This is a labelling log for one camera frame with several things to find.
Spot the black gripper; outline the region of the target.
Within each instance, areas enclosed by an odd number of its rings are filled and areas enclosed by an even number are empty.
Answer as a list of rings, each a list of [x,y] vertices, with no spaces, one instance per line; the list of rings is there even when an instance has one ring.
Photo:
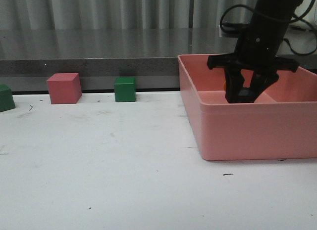
[[[240,91],[244,77],[241,69],[253,70],[249,86],[248,102],[255,100],[279,79],[277,72],[266,73],[269,69],[295,72],[299,63],[294,59],[278,57],[276,54],[286,33],[287,26],[264,24],[249,25],[238,37],[233,53],[210,55],[209,69],[225,67],[225,98],[229,103],[241,103]]]

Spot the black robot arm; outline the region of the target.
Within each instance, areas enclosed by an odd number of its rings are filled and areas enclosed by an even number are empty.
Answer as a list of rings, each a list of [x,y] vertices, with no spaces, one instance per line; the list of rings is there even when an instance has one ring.
[[[225,98],[229,103],[253,103],[278,81],[279,70],[296,72],[296,60],[276,54],[295,9],[302,2],[257,0],[250,24],[241,29],[234,52],[208,57],[209,69],[224,69]]]

